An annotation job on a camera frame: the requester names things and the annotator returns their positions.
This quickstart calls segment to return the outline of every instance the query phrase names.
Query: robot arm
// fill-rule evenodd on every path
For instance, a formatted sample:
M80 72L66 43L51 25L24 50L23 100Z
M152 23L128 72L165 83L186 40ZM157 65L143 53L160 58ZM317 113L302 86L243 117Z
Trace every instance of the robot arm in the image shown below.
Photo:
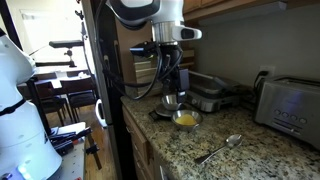
M184 26L182 16L183 0L107 0L119 21L128 29L138 30L152 23L153 41L161 51L162 75L158 77L164 85L166 94L175 91L177 101L184 101L185 91L189 89L187 69L180 69L182 50L179 42L200 39L198 29Z

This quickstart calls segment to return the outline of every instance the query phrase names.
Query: backsplash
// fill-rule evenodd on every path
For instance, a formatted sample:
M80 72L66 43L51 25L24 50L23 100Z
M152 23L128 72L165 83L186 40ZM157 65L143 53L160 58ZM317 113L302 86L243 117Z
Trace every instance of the backsplash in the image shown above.
M260 66L320 79L320 5L200 27L196 69L253 85Z

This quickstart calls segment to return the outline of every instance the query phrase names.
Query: floor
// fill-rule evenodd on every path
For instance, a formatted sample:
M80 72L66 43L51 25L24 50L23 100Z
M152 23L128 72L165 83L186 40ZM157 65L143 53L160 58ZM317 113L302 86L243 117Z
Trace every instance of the floor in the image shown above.
M102 169L98 170L93 155L86 155L86 180L116 180L116 173L111 153L110 142L106 130L103 130L96 121L94 106L80 108L80 121L86 122L86 126L91 126L92 137L97 143L100 150L98 156L102 164ZM61 126L57 113L47 114L50 127ZM64 121L65 125L71 124L69 116Z

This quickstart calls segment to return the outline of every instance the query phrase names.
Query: black refrigerator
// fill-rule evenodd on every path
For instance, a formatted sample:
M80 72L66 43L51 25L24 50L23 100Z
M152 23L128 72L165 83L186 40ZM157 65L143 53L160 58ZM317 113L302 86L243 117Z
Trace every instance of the black refrigerator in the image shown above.
M95 68L95 78L99 98L102 102L100 110L105 122L101 124L109 133L112 154L114 157L117 178L136 179L134 159L132 154L131 137L126 130L126 125L122 114L122 96L107 77L104 76L97 44L95 43L95 30L100 34L100 47L103 54L102 59L109 64L114 74L122 76L121 62L119 60L119 49L115 42L118 40L116 19L113 12L108 6L104 5L99 15L99 29L95 29L94 16L100 1L82 0L84 22L86 25L87 35L90 40L90 46Z

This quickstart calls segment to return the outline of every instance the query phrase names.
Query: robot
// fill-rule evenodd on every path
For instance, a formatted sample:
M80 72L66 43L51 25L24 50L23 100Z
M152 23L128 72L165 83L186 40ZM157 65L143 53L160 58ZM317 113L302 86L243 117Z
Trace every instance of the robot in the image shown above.
M17 89L32 77L35 63L1 29L0 69L0 177L47 179L62 158L48 140L36 106Z
M183 25L183 0L102 0L102 3L128 29L138 30L147 21L152 22L154 42L147 44L151 46L144 44L142 51L155 51L158 67L148 89L155 81L162 81L166 89L177 93L178 102L183 101L189 79L188 71L179 68L182 59L179 42L202 35L200 30ZM62 158L48 140L37 108L23 100L16 88L34 74L34 68L32 59L0 30L1 179L47 179L61 165Z

